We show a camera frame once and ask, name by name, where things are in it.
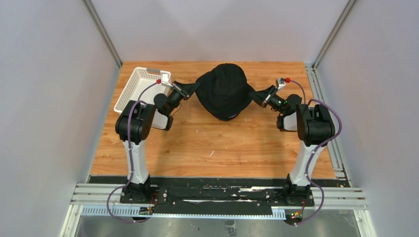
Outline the cream straw-coloured bucket hat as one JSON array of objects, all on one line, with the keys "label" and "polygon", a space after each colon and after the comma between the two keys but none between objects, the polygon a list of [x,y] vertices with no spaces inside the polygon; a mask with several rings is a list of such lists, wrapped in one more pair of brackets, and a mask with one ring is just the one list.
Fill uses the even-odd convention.
[{"label": "cream straw-coloured bucket hat", "polygon": [[202,106],[216,119],[230,121],[252,102],[255,89],[248,84],[244,70],[232,63],[219,64],[197,78],[195,94]]}]

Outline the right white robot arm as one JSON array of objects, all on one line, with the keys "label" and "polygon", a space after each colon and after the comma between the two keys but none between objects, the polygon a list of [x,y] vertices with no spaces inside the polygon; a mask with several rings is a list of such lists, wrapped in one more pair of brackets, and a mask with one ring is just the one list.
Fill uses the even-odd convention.
[{"label": "right white robot arm", "polygon": [[303,98],[297,94],[283,99],[276,94],[277,91],[272,85],[265,90],[253,90],[248,95],[259,106],[270,106],[279,112],[276,126],[280,131],[297,132],[300,150],[282,192],[283,201],[294,206],[308,197],[315,163],[320,152],[335,137],[336,131],[327,106],[319,103],[311,107],[304,104]]}]

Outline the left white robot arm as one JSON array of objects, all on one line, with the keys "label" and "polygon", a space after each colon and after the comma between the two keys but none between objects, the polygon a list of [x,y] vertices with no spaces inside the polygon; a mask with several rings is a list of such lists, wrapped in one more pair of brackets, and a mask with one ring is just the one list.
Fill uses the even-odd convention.
[{"label": "left white robot arm", "polygon": [[172,112],[181,101],[188,100],[200,83],[165,84],[156,80],[148,85],[140,83],[115,124],[115,132],[126,149],[128,161],[127,183],[121,187],[126,196],[139,204],[151,199],[150,174],[146,167],[145,143],[152,128],[168,131],[173,123]]}]

